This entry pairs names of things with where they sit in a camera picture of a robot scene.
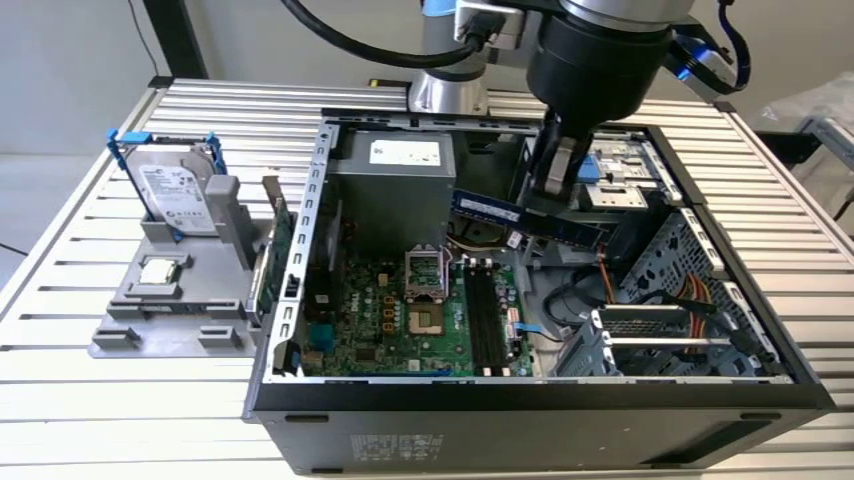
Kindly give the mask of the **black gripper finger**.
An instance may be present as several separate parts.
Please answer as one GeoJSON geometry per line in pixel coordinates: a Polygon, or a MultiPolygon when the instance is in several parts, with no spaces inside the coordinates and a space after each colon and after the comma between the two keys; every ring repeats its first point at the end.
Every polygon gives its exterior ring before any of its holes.
{"type": "Polygon", "coordinates": [[[578,174],[592,143],[592,133],[571,135],[554,110],[547,110],[528,160],[526,195],[548,212],[567,208],[578,174]]]}

